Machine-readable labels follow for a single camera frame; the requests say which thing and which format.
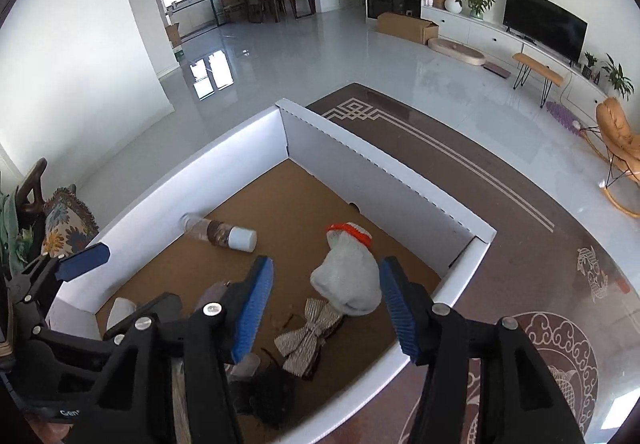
green cloth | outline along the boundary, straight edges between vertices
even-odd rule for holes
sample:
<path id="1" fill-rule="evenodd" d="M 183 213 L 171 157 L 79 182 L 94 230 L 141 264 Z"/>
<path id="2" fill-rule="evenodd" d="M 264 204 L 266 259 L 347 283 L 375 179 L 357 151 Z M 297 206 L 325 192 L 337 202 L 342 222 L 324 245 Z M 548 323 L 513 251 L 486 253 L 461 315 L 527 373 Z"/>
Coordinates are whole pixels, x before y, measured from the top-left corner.
<path id="1" fill-rule="evenodd" d="M 32 243 L 31 228 L 20 230 L 18 227 L 15 191 L 10 195 L 0 194 L 0 264 L 9 267 L 11 276 L 24 269 Z"/>

purple mat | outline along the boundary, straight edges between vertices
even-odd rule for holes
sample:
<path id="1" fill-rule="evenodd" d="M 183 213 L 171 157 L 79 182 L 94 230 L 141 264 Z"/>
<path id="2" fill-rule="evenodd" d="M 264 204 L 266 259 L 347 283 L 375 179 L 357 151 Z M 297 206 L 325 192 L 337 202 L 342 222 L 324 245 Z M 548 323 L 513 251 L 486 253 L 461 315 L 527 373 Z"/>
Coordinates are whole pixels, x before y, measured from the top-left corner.
<path id="1" fill-rule="evenodd" d="M 562 124 L 569 132 L 574 135 L 580 135 L 580 128 L 582 123 L 567 107 L 562 106 L 560 103 L 548 101 L 546 109 L 553 116 L 553 118 Z"/>

white knit glove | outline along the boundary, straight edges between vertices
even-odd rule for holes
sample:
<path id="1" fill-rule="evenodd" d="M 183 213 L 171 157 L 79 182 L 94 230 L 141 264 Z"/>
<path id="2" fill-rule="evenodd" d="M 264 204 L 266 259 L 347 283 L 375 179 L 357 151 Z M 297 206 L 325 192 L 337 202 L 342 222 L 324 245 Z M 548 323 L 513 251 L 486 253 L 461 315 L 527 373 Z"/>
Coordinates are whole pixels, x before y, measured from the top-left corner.
<path id="1" fill-rule="evenodd" d="M 349 316 L 373 312 L 382 292 L 378 264 L 367 249 L 371 235 L 356 224 L 334 224 L 326 239 L 331 249 L 311 273 L 311 285 L 338 312 Z"/>

television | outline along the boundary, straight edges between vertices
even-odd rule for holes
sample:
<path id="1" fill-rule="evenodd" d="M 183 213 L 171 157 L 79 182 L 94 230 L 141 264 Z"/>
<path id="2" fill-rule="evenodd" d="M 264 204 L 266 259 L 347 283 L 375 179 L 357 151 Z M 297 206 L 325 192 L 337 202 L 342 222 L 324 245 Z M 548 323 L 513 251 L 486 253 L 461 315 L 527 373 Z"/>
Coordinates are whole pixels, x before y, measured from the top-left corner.
<path id="1" fill-rule="evenodd" d="M 580 59 L 586 22 L 548 0 L 507 0 L 503 23 L 572 62 Z"/>

bow tie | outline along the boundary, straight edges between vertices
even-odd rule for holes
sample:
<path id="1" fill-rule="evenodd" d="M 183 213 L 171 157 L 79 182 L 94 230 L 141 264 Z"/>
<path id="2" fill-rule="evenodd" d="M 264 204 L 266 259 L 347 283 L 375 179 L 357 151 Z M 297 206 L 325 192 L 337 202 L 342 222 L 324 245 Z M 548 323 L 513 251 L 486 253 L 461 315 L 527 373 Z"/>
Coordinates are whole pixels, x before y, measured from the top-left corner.
<path id="1" fill-rule="evenodd" d="M 298 377 L 308 375 L 313 369 L 320 347 L 324 345 L 325 338 L 337 328 L 342 314 L 326 301 L 308 298 L 305 319 L 304 327 L 281 334 L 273 341 L 280 353 L 287 358 L 282 368 Z"/>

